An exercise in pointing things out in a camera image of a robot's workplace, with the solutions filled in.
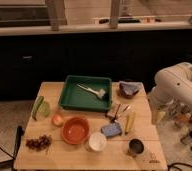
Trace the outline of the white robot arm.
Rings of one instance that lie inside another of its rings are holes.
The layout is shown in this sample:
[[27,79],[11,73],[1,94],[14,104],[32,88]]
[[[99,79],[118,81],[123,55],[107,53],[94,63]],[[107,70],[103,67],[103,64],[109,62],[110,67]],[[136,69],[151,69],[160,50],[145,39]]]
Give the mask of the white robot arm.
[[165,114],[164,108],[174,100],[183,102],[192,110],[192,64],[182,62],[159,70],[155,86],[148,94],[152,123],[157,124]]

